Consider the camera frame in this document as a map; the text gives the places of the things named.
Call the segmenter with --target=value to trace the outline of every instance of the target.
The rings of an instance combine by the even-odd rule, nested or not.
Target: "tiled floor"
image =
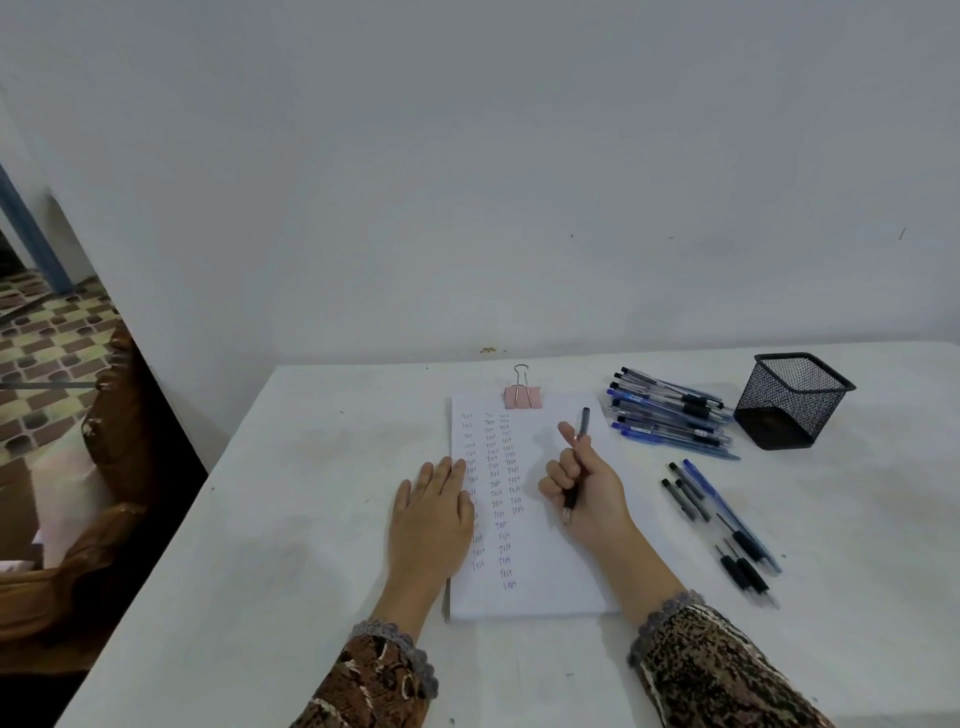
[[[23,271],[0,280],[0,316],[50,293],[47,281],[37,271]]]
[[[53,442],[84,418],[120,323],[103,285],[92,280],[0,330],[0,465]],[[20,388],[44,383],[50,388]]]

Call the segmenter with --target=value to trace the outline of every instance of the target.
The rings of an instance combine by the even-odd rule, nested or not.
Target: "pen holder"
[[[758,447],[809,448],[856,387],[813,354],[759,353],[733,416]]]

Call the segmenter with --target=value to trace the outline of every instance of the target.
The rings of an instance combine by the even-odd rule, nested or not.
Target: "leopard print sleeve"
[[[395,624],[361,622],[291,728],[419,728],[437,687],[426,654]]]
[[[647,619],[627,662],[664,726],[832,726],[695,592]]]

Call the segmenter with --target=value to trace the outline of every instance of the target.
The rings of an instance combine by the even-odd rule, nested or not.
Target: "pink binder clip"
[[[523,367],[523,383],[520,384],[520,367]],[[503,403],[507,409],[540,409],[543,407],[540,401],[540,388],[527,386],[527,371],[530,369],[526,364],[517,364],[514,367],[516,372],[516,384],[507,387],[503,393]]]

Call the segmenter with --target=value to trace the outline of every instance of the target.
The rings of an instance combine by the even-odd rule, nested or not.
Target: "lace cuff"
[[[679,612],[694,604],[703,604],[704,598],[696,592],[680,592],[672,599],[667,599],[657,612],[651,613],[640,626],[640,633],[634,643],[630,645],[630,654],[627,656],[627,665],[636,669],[647,656],[653,646],[657,631],[670,621]]]
[[[367,619],[360,622],[350,632],[350,639],[365,635],[381,637],[399,647],[400,655],[409,661],[414,674],[419,677],[426,696],[431,700],[437,697],[440,683],[433,675],[433,666],[426,661],[426,652],[414,647],[414,641],[410,639],[410,635],[400,632],[399,628],[392,622],[384,622],[380,619]]]

